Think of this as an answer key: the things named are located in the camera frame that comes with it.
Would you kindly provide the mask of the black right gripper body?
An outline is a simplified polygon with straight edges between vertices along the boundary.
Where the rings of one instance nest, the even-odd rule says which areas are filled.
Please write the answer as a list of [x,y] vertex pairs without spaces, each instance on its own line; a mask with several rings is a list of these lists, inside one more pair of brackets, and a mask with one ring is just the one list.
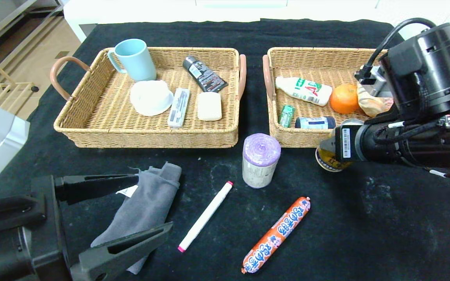
[[340,162],[378,162],[394,164],[391,145],[378,144],[373,137],[383,124],[345,124],[335,133],[336,159]]

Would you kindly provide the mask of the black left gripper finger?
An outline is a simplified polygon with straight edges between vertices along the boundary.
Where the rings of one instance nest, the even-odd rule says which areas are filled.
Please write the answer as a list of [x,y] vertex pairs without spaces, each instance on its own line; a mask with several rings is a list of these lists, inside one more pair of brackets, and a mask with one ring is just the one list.
[[80,253],[79,262],[70,268],[73,281],[112,281],[140,259],[163,245],[173,222],[91,247]]
[[55,194],[69,205],[98,199],[137,185],[137,174],[64,176],[55,178]]

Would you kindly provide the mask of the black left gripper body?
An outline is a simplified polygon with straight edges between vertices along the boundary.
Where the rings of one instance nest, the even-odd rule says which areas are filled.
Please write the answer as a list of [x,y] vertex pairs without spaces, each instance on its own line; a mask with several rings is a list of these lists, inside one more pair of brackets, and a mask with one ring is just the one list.
[[0,198],[0,281],[70,281],[53,176],[34,178],[31,191]]

